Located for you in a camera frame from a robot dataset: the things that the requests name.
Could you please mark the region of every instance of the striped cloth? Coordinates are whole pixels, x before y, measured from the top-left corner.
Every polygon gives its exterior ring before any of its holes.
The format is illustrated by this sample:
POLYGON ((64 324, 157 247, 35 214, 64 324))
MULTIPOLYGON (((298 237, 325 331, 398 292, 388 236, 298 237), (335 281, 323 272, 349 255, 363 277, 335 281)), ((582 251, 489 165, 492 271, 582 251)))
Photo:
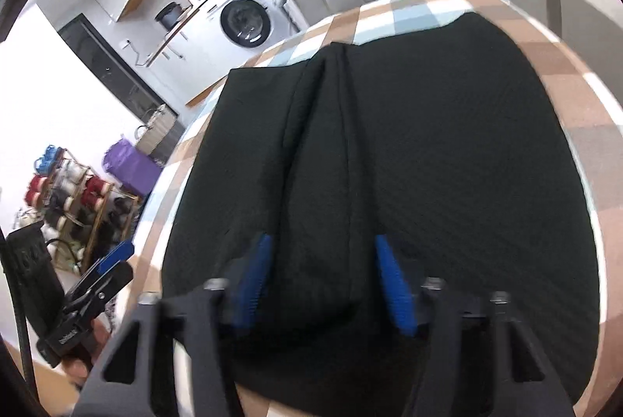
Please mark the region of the striped cloth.
MULTIPOLYGON (((311 57, 333 42, 363 43, 380 37, 451 23, 467 11, 504 30, 531 61, 558 114, 582 179, 597 248, 600 333, 597 360, 578 417, 593 416, 623 377, 623 110, 600 79, 550 30, 507 0, 379 0, 326 18, 267 49, 245 67, 273 67, 311 57)), ((130 260, 135 277, 118 296, 117 315, 144 291, 160 291, 160 269, 171 227, 203 135, 225 79, 205 95, 164 168, 144 209, 130 260)), ((240 389, 247 417, 299 416, 273 401, 240 389)))

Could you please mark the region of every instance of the hand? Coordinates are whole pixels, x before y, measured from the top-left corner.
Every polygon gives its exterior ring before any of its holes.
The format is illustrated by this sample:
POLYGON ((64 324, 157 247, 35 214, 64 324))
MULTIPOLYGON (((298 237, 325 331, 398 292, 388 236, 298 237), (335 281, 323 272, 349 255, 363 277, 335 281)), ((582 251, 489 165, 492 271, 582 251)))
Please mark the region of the hand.
MULTIPOLYGON (((97 361, 97 358, 102 353, 104 346, 110 338, 110 333, 104 324, 102 324, 102 321, 97 318, 91 322, 91 325, 93 326, 93 337, 95 338, 95 341, 97 341, 97 348, 92 355, 92 363, 95 364, 95 361, 97 361)), ((60 365, 74 384, 79 385, 80 387, 84 385, 88 377, 88 369, 86 368, 85 363, 83 363, 80 359, 63 359, 60 362, 60 365)))

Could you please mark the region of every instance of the red item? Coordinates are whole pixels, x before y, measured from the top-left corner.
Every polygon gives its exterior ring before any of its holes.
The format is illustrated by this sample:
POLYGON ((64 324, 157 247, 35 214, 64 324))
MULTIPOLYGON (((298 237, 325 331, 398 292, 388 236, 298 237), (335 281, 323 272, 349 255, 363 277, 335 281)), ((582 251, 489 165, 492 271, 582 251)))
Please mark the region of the red item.
POLYGON ((91 176, 86 181, 86 192, 91 194, 98 194, 99 196, 105 196, 106 193, 112 187, 112 183, 102 180, 97 176, 91 176))
POLYGON ((85 190, 85 193, 83 193, 80 198, 80 202, 91 211, 99 211, 104 203, 104 200, 101 197, 98 197, 97 194, 85 190))
POLYGON ((36 190, 29 189, 24 196, 24 201, 28 206, 32 206, 35 209, 41 209, 43 206, 43 196, 36 190))
POLYGON ((36 192, 41 192, 46 185, 48 184, 48 178, 46 176, 41 176, 39 174, 35 174, 30 181, 29 189, 34 190, 36 192))

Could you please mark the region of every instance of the black fabric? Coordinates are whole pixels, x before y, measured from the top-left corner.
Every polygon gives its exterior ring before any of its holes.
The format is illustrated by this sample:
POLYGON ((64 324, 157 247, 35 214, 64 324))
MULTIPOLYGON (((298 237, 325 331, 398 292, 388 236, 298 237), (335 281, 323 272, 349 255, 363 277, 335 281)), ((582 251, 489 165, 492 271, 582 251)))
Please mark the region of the black fabric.
POLYGON ((575 401, 599 285, 580 178, 519 48, 466 14, 233 70, 177 211, 165 296, 218 277, 258 231, 275 263, 258 324, 231 340, 241 384, 320 416, 400 415, 418 340, 388 324, 373 235, 431 276, 507 290, 575 401))

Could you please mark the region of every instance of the white wall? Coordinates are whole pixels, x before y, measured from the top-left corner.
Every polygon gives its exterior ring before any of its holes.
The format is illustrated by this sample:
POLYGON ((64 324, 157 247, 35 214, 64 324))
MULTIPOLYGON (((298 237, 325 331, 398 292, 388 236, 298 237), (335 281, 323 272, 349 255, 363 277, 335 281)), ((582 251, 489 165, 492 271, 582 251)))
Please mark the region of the white wall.
POLYGON ((38 6, 23 12, 0 44, 0 226, 11 231, 15 212, 48 144, 68 148, 102 169, 105 151, 140 121, 88 70, 38 6))

